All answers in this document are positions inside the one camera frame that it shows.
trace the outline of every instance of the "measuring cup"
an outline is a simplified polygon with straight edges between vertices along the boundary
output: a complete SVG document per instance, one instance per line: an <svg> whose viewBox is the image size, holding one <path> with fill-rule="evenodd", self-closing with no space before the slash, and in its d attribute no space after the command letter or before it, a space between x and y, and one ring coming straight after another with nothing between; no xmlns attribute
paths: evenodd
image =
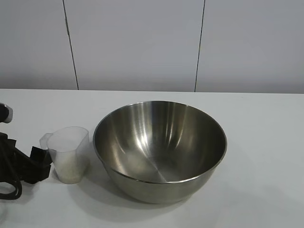
<svg viewBox="0 0 304 228"><path fill-rule="evenodd" d="M40 146L48 150L59 180L65 184L79 183L89 164L89 132L82 127L66 127L46 133Z"/></svg>

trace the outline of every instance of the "mixing bowl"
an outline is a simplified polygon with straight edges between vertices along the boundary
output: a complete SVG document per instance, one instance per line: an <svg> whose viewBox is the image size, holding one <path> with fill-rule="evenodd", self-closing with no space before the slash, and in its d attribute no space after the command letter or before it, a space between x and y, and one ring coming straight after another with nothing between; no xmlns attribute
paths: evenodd
<svg viewBox="0 0 304 228"><path fill-rule="evenodd" d="M183 200L212 175L226 152L226 136L194 107L147 101L119 108L97 126L93 143L113 182L148 203Z"/></svg>

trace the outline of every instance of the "black object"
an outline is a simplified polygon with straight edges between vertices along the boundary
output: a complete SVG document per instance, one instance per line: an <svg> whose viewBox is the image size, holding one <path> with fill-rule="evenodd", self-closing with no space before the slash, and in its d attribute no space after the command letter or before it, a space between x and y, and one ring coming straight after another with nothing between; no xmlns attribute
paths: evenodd
<svg viewBox="0 0 304 228"><path fill-rule="evenodd" d="M16 147L16 141L0 133L0 182L15 187L11 193L0 193L0 199L16 200L22 194L20 181L35 184L49 176L51 157L47 150L32 147L30 157Z"/></svg>
<svg viewBox="0 0 304 228"><path fill-rule="evenodd" d="M8 118L9 114L9 109L3 104L0 104L0 123L4 122Z"/></svg>

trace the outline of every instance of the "white table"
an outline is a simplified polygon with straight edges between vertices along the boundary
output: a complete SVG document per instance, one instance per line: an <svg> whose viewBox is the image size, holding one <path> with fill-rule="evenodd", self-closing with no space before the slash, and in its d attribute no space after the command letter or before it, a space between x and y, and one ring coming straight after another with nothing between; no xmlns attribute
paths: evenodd
<svg viewBox="0 0 304 228"><path fill-rule="evenodd" d="M304 95L0 90L14 110L0 131L29 154L40 137L65 126L94 131L114 109L169 100L214 117L228 138L223 162L187 201L149 205L124 196L92 153L80 184L50 177L0 202L2 228L299 228L304 224Z"/></svg>

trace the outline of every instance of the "bowl rim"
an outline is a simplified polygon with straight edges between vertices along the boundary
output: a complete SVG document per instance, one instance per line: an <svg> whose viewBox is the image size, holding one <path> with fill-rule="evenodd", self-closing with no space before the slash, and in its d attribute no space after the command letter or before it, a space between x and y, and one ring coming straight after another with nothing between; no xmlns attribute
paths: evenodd
<svg viewBox="0 0 304 228"><path fill-rule="evenodd" d="M146 180L141 180L141 179L137 179L137 178L134 178L134 177L130 177L122 172L119 172L118 170L112 168L110 165L108 165L102 158L101 156L99 155L98 151L97 151L97 148L96 148L96 145L95 145L95 142L96 142L96 132L97 132L97 129L99 127L99 125L108 117L110 116L112 113L116 112L116 111L119 111L123 108L126 108L126 107L129 107L129 106L132 106L132 105L138 105L138 104L143 104L143 103L154 103L154 102L167 102L167 103L174 103L174 104L179 104L179 105L184 105L186 107L191 107L191 108L194 108L200 112L202 112L203 114L205 114L208 118L210 118L212 121L215 122L215 124L219 127L219 129L221 130L221 132L223 133L223 136L224 136L224 140L225 140L225 148L224 148L224 151L223 151L223 154L221 156L221 158L219 159L219 161L213 165L210 169L204 171L203 173L197 175L197 176L194 176L194 177L191 177L191 178L187 178L187 179L183 179L183 180L175 180L175 181L168 181L168 182L156 182L156 181L146 181ZM195 108L191 105L188 105L188 104L183 104L183 103L179 103L179 102L175 102L175 101L162 101L162 100L152 100L152 101L140 101L140 102L136 102L136 103L132 103L132 104L127 104L127 105L124 105L122 107L119 107L115 110L113 110L112 112L110 112L109 114L107 114L99 123L98 125L96 126L95 130L94 130L94 135L93 135L93 147L94 147L94 151L97 155L97 157L99 158L99 160L102 162L102 164L106 167L108 167L109 169L111 169L112 171L116 172L117 174L119 175L122 175L128 179L131 179L133 181L138 181L138 182L143 182L143 183L148 183L148 184L177 184L177 183L184 183L184 182L188 182L188 181L192 181L192 180L195 180L203 175L205 175L205 173L207 172L210 172L212 170L214 170L221 162L222 160L224 159L225 155L226 155L226 151L227 151L227 137L226 137L226 134L223 130L223 128L219 125L219 123L213 118L211 117L210 115L208 115L207 113L205 113L204 111L198 109L198 108Z"/></svg>

